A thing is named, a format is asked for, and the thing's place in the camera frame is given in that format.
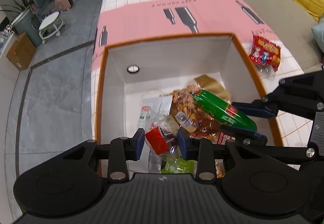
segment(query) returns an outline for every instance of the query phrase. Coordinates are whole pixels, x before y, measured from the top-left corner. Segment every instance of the red wrapper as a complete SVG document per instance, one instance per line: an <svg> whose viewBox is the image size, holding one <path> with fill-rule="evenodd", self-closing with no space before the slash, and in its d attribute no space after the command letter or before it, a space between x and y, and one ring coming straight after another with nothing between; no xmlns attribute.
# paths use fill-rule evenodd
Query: red wrapper
<svg viewBox="0 0 324 224"><path fill-rule="evenodd" d="M259 65L271 65L274 71L280 64L280 47L264 37L253 35L252 51L249 57Z"/></svg>

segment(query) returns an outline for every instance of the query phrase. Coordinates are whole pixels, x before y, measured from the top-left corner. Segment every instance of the silver bolt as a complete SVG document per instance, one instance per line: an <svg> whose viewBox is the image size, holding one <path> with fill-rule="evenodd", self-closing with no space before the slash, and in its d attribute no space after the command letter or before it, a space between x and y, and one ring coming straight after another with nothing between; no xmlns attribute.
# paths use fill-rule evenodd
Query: silver bolt
<svg viewBox="0 0 324 224"><path fill-rule="evenodd" d="M308 148L307 151L306 151L306 156L311 158L313 157L315 154L315 150L313 148Z"/></svg>
<svg viewBox="0 0 324 224"><path fill-rule="evenodd" d="M322 102L319 102L319 103L317 103L316 107L317 107L317 110L322 111L324 108L324 104Z"/></svg>
<svg viewBox="0 0 324 224"><path fill-rule="evenodd" d="M250 143L251 143L251 140L248 139L248 138L245 138L245 139L243 140L243 144L245 144L246 146L248 146Z"/></svg>
<svg viewBox="0 0 324 224"><path fill-rule="evenodd" d="M262 102L263 103L267 103L268 100L269 100L269 98L267 96L262 97Z"/></svg>
<svg viewBox="0 0 324 224"><path fill-rule="evenodd" d="M199 174L199 178L202 180L212 180L214 177L214 174L210 172L202 172Z"/></svg>
<svg viewBox="0 0 324 224"><path fill-rule="evenodd" d="M126 177L126 174L123 172L113 172L110 174L110 178L113 180L122 180Z"/></svg>

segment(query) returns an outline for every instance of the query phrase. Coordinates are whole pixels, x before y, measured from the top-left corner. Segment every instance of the storage box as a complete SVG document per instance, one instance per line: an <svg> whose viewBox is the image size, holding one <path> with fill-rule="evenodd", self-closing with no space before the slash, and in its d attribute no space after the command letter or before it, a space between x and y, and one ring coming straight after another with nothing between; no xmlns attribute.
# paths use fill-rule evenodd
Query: storage box
<svg viewBox="0 0 324 224"><path fill-rule="evenodd" d="M131 65L137 65L139 72L130 74ZM231 93L231 102L250 103L265 95L256 68L233 34L187 35L107 47L100 71L95 131L101 144L134 135L144 98L182 89L202 74L220 82ZM251 119L273 143L273 134L279 133L275 120ZM148 172L148 154L145 144L140 161L128 161L129 170ZM102 162L103 175L107 163Z"/></svg>
<svg viewBox="0 0 324 224"><path fill-rule="evenodd" d="M36 48L31 43L26 33L19 35L19 41L15 41L7 53L7 58L18 70L28 68Z"/></svg>

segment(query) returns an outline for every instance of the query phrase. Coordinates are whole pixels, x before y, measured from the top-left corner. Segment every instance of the ribbed gray panel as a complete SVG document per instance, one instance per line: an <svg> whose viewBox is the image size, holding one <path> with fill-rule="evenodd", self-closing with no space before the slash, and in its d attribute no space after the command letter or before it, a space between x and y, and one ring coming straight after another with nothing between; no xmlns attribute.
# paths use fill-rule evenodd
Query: ribbed gray panel
<svg viewBox="0 0 324 224"><path fill-rule="evenodd" d="M256 224L308 223L300 215L264 220L229 206L216 187L195 182L191 175L135 174L125 184L112 185L92 208L68 218L41 219L24 215L18 224Z"/></svg>

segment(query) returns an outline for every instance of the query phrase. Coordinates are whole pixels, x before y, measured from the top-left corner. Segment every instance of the pink heater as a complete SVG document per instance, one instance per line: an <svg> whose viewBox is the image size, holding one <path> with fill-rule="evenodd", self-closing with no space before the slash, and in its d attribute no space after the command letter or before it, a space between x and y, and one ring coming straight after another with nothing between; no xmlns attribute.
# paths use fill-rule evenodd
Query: pink heater
<svg viewBox="0 0 324 224"><path fill-rule="evenodd" d="M72 0L55 0L55 7L59 11L68 10L73 5Z"/></svg>

